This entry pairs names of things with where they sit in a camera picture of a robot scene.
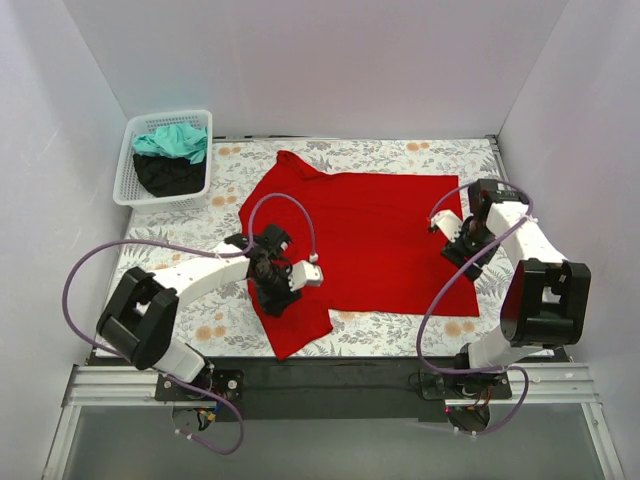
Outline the red t shirt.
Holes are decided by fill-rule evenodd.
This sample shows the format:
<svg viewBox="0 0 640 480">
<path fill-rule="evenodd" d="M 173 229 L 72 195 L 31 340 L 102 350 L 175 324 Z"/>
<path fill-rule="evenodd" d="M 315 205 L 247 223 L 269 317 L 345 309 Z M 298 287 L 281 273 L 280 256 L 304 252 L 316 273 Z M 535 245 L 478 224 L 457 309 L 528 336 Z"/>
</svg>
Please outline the red t shirt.
<svg viewBox="0 0 640 480">
<path fill-rule="evenodd" d="M 446 238 L 429 232 L 437 201 L 462 213 L 455 176 L 327 174 L 281 150 L 239 210 L 244 232 L 275 224 L 292 238 L 286 256 L 319 253 L 324 281 L 305 289 L 280 317 L 258 314 L 283 360 L 329 334 L 331 310 L 423 314 L 456 267 L 441 256 Z"/>
</svg>

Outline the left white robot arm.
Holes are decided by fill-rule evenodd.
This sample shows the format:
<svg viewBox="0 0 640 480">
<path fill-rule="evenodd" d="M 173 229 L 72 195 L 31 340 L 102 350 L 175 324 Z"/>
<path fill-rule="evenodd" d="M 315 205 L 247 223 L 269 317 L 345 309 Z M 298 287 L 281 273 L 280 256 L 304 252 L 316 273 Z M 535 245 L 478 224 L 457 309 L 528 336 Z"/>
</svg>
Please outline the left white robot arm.
<svg viewBox="0 0 640 480">
<path fill-rule="evenodd" d="M 213 364 L 173 335 L 178 313 L 227 284 L 254 285 L 264 313 L 279 317 L 302 297 L 305 272 L 301 262 L 287 262 L 291 237 L 270 224 L 253 238 L 238 233 L 213 250 L 163 271 L 133 267 L 125 272 L 101 314 L 96 331 L 131 365 L 155 369 L 178 379 L 193 400 L 205 398 L 213 386 Z"/>
</svg>

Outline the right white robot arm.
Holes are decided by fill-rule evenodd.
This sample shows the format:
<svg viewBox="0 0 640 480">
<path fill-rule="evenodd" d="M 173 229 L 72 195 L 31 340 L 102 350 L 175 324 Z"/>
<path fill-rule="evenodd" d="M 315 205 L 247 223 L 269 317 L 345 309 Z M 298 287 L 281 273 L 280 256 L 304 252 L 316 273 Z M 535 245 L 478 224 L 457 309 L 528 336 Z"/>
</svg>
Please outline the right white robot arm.
<svg viewBox="0 0 640 480">
<path fill-rule="evenodd" d="M 466 219 L 439 205 L 429 214 L 429 229 L 447 240 L 442 256 L 470 281 L 480 278 L 499 249 L 513 267 L 498 326 L 454 358 L 453 387 L 471 398 L 486 389 L 489 375 L 542 350 L 578 343 L 591 271 L 550 243 L 533 215 L 532 200 L 514 185 L 480 179 L 464 188 Z"/>
</svg>

